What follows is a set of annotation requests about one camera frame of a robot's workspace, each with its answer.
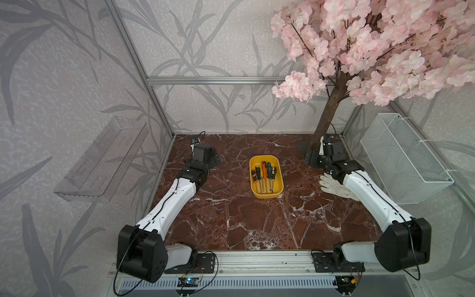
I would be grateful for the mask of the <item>pink cherry blossom tree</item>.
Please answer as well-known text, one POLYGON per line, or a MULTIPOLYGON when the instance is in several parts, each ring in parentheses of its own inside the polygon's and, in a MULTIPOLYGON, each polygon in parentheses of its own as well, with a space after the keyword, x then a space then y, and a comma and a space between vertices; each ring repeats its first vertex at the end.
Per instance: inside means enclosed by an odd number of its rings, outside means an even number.
POLYGON ((329 96, 304 153, 318 151, 341 101, 386 106, 399 98, 432 99, 475 81, 473 1, 298 1, 270 21, 291 61, 273 87, 280 99, 329 96))

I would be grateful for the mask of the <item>aluminium front rail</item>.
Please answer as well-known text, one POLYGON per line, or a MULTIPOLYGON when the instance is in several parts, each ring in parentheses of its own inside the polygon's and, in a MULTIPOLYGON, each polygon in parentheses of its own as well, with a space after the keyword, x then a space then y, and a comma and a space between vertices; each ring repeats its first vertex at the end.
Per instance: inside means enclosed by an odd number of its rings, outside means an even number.
MULTIPOLYGON (((210 251, 216 256, 215 273, 206 276, 235 275, 352 275, 357 273, 320 273, 316 272, 311 250, 274 250, 274 251, 210 251)), ((167 270, 179 266, 170 264, 167 270)), ((379 264, 364 264, 367 273, 388 272, 379 264)))

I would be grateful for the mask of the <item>black orange small screwdriver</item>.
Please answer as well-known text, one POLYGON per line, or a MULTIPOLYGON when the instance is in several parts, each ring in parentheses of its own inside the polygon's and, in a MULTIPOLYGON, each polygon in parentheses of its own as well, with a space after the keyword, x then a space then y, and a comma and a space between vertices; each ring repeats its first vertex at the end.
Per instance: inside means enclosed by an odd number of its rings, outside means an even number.
POLYGON ((258 180, 257 180, 257 173, 255 170, 252 170, 251 171, 251 175, 252 175, 252 182, 253 182, 253 191, 257 194, 258 193, 258 180))

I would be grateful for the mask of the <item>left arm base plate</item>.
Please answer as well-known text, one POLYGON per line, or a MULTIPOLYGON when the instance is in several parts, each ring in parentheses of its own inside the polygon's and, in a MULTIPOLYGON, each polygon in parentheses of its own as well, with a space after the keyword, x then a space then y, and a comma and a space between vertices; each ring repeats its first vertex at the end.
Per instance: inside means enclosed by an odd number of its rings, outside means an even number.
POLYGON ((165 271, 166 274, 188 273, 215 273, 216 256, 211 252, 194 253, 187 264, 172 267, 165 271))

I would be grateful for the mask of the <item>clear acrylic wall shelf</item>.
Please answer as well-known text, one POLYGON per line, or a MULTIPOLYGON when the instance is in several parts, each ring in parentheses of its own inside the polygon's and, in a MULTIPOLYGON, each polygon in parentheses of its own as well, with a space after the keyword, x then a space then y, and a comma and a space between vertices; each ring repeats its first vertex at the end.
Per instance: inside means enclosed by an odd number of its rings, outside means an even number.
POLYGON ((112 117, 54 193, 68 202, 110 202, 148 134, 145 120, 112 117))

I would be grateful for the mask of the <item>left green circuit board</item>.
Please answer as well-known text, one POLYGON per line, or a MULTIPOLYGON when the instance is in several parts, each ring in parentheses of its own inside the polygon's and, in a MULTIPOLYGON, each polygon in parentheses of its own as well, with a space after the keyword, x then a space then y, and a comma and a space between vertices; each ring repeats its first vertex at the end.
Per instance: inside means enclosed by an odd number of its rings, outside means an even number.
POLYGON ((197 288, 200 285, 199 277, 180 277, 177 287, 179 288, 197 288))

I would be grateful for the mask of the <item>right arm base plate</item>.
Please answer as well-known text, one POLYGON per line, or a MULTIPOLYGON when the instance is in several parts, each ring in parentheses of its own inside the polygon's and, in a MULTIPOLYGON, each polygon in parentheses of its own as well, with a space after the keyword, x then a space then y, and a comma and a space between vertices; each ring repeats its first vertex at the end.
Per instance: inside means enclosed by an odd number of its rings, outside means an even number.
POLYGON ((316 272, 362 273, 366 271, 362 262, 348 262, 340 251, 325 252, 313 249, 310 256, 316 272))

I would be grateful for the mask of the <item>orange handled large screwdriver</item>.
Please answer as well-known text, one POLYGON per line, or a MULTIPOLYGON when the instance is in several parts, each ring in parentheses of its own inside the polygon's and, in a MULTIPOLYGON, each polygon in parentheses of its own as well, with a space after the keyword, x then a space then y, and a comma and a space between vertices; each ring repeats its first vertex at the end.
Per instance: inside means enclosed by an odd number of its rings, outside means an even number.
POLYGON ((261 172, 262 172, 262 181, 263 181, 263 185, 264 185, 264 193, 267 194, 268 193, 268 189, 267 189, 267 178, 266 178, 266 162, 262 162, 261 163, 261 172))

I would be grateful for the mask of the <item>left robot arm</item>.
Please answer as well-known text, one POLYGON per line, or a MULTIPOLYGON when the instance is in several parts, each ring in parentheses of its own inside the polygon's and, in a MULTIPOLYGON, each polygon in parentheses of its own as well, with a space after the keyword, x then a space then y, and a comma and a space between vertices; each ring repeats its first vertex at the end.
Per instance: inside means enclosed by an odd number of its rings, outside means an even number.
POLYGON ((192 156, 159 203, 135 225, 125 225, 118 236, 117 271, 154 283, 164 272, 193 269, 197 252, 185 244, 165 245, 169 228, 188 201, 219 166, 216 149, 192 145, 192 156))

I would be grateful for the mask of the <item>black yellow stubby screwdriver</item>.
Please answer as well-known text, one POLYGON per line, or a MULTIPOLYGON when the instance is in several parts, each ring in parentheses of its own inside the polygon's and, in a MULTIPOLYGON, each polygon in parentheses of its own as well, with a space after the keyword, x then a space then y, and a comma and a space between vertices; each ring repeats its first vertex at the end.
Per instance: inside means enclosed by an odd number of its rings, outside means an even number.
POLYGON ((274 190, 274 183, 275 183, 276 174, 277 174, 277 167, 272 167, 271 174, 269 176, 271 193, 273 193, 273 190, 274 190))

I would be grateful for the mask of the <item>yellow plastic storage box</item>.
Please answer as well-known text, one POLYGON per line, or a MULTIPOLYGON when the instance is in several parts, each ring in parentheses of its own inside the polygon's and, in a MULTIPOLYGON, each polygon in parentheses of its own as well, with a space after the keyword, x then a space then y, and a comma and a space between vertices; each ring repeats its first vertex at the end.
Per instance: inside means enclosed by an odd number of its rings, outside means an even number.
POLYGON ((273 155, 256 155, 249 161, 251 189, 256 198, 277 198, 283 193, 284 183, 280 163, 273 155))

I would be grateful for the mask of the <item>green black handled screwdriver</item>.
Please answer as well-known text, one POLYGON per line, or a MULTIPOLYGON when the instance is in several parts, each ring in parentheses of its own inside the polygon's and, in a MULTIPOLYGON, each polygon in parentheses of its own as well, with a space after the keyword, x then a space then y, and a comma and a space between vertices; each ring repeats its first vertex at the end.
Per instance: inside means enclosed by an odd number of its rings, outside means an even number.
POLYGON ((272 164, 270 162, 267 162, 265 167, 266 167, 266 178, 268 179, 268 184, 269 184, 269 191, 271 192, 269 176, 271 174, 272 164))

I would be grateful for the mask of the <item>white work glove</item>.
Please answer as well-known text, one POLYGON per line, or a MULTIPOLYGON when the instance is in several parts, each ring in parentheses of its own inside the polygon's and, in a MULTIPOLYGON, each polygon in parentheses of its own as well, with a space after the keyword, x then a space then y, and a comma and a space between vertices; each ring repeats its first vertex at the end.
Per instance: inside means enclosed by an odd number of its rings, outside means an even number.
POLYGON ((336 179, 327 173, 320 176, 320 189, 324 193, 332 194, 344 199, 352 199, 359 201, 359 199, 344 185, 340 184, 336 179))

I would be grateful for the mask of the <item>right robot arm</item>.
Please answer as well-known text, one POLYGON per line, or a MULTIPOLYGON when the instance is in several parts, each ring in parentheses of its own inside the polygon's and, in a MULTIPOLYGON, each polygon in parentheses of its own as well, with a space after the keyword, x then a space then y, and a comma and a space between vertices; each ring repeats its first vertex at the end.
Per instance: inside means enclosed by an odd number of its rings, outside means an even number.
POLYGON ((365 264, 380 264, 389 272, 406 272, 429 262, 429 222, 403 210, 357 161, 348 160, 339 137, 322 136, 319 151, 306 153, 305 159, 324 171, 319 181, 324 193, 361 202, 382 232, 375 242, 340 243, 333 252, 318 251, 313 257, 316 271, 359 272, 365 264))

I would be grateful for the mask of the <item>black yellow-tip slim screwdriver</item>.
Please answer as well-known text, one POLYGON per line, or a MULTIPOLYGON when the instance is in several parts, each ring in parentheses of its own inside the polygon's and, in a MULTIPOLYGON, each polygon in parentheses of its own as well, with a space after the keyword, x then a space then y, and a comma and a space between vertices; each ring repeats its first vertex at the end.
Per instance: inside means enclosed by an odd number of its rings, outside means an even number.
POLYGON ((255 171, 256 171, 256 180, 259 184, 259 193, 262 194, 263 193, 263 185, 262 185, 262 177, 261 177, 261 168, 259 166, 256 166, 255 171))

